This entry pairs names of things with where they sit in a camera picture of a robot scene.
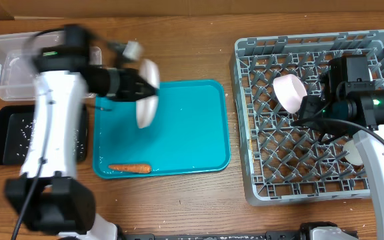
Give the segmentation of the pink plate with food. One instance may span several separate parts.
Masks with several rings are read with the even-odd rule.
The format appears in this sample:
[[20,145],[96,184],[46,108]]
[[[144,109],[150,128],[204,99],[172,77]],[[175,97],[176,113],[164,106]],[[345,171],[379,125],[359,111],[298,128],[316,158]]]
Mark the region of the pink plate with food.
[[150,126],[158,107],[160,74],[153,61],[144,59],[139,69],[139,76],[145,80],[145,97],[136,101],[136,120],[140,129]]

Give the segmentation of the pale green bowl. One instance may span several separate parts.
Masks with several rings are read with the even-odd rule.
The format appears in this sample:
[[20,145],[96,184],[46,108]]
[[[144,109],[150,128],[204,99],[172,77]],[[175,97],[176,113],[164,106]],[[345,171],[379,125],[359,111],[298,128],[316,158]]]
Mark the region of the pale green bowl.
[[343,151],[346,151],[347,154],[345,156],[346,161],[355,166],[363,165],[363,160],[358,152],[358,149],[355,146],[353,140],[346,142],[343,145]]

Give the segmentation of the orange carrot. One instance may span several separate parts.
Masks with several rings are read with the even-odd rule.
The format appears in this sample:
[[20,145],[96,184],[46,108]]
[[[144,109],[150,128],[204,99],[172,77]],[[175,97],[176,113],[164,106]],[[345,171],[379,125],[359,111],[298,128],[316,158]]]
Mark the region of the orange carrot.
[[109,165],[108,168],[114,171],[138,174],[148,174],[152,171],[152,167],[144,163]]

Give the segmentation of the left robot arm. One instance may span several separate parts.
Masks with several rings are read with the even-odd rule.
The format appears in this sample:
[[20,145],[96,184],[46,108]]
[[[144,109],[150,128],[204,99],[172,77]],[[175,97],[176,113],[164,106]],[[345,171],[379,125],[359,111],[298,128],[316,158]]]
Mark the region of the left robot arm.
[[23,54],[37,72],[34,82],[33,136],[18,177],[8,179],[4,194],[17,212],[17,225],[61,239],[122,239],[120,226],[96,212],[92,191],[77,180],[74,132],[79,127],[83,98],[94,93],[114,102],[137,102],[137,125],[148,127],[159,96],[158,66],[144,59],[135,41],[108,41],[115,54],[112,67],[91,63],[96,35],[76,24],[61,28],[63,41],[33,49],[35,37],[23,44]]

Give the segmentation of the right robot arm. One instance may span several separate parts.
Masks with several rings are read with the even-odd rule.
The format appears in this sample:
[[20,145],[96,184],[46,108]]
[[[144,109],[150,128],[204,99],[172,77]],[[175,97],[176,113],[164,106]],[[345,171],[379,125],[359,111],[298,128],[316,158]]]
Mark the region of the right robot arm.
[[384,239],[384,89],[378,89],[371,77],[365,55],[330,60],[320,76],[324,106],[312,109],[302,103],[293,125],[352,138],[369,183],[377,237]]

